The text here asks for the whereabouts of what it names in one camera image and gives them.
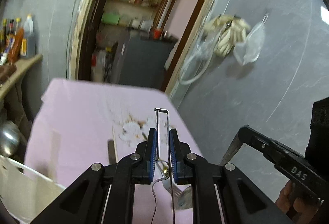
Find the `white plastic basket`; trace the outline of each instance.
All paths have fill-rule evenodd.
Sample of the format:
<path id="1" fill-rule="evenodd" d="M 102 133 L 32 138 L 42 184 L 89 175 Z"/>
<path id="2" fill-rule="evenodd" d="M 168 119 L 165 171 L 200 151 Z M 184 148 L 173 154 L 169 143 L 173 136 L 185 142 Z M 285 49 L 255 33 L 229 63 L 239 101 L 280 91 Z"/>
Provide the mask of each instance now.
<path id="1" fill-rule="evenodd" d="M 20 223 L 30 223 L 65 187 L 0 155 L 0 199 Z"/>

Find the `pink wall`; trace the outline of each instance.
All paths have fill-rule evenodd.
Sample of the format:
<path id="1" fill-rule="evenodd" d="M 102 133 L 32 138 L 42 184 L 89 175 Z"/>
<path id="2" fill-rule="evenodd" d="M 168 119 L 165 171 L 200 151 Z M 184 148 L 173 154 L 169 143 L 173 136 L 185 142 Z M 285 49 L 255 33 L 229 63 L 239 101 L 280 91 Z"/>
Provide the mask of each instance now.
<path id="1" fill-rule="evenodd" d="M 176 0 L 164 29 L 181 39 L 197 1 Z"/>

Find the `pink table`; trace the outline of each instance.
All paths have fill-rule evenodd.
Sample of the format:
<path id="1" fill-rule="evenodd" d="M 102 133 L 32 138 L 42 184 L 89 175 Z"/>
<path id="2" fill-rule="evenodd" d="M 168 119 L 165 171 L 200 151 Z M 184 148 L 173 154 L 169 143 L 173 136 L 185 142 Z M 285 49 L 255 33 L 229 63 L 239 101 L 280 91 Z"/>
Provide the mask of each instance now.
<path id="1" fill-rule="evenodd" d="M 54 79 L 42 101 L 25 164 L 64 186 L 93 163 L 109 164 L 107 141 L 113 135 L 119 159 L 135 152 L 143 140 L 142 132 L 148 135 L 149 128 L 156 127 L 156 107 L 169 110 L 170 126 L 177 129 L 180 140 L 188 143 L 192 152 L 201 155 L 176 109 L 160 91 Z M 167 160 L 167 115 L 160 116 L 160 157 Z M 156 169 L 155 179 L 160 177 Z M 158 208 L 154 223 L 172 223 L 170 194 L 160 182 L 155 191 Z M 137 185 L 133 223 L 150 223 L 154 205 L 151 186 Z M 192 209 L 176 210 L 176 223 L 192 222 Z"/>

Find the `silver screw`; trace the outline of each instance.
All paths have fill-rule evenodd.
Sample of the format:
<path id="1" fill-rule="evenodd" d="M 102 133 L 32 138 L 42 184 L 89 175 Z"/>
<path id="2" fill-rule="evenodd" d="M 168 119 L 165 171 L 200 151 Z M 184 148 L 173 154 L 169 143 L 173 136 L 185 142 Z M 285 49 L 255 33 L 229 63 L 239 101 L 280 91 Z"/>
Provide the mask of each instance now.
<path id="1" fill-rule="evenodd" d="M 100 163 L 94 163 L 93 165 L 92 165 L 92 170 L 93 171 L 98 171 L 98 170 L 100 170 L 102 168 L 102 165 L 100 164 Z"/>
<path id="2" fill-rule="evenodd" d="M 235 169 L 235 165 L 232 164 L 232 163 L 227 163 L 227 164 L 225 165 L 225 168 L 226 168 L 227 170 L 229 170 L 229 171 L 232 171 L 232 170 Z"/>
<path id="3" fill-rule="evenodd" d="M 194 160 L 194 159 L 196 159 L 196 154 L 195 153 L 188 153 L 186 155 L 186 158 L 189 159 L 189 160 Z"/>
<path id="4" fill-rule="evenodd" d="M 131 160 L 138 160 L 140 158 L 140 155 L 138 153 L 133 153 L 131 156 L 130 156 L 130 159 Z"/>

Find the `storage shelf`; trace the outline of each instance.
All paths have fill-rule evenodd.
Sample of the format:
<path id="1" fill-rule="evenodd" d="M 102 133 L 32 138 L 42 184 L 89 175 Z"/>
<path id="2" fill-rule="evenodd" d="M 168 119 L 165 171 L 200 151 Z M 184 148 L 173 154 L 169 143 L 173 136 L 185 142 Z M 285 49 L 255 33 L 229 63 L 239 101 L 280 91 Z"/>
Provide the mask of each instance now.
<path id="1" fill-rule="evenodd" d="M 116 2 L 116 3 L 122 3 L 122 4 L 126 4 L 126 5 L 130 5 L 130 6 L 134 6 L 134 7 L 138 7 L 141 9 L 145 9 L 145 10 L 151 10 L 151 11 L 155 11 L 158 8 L 151 8 L 151 7 L 144 7 L 141 4 L 137 4 L 137 3 L 129 3 L 128 1 L 123 1 L 123 0 L 108 0 L 110 2 Z"/>

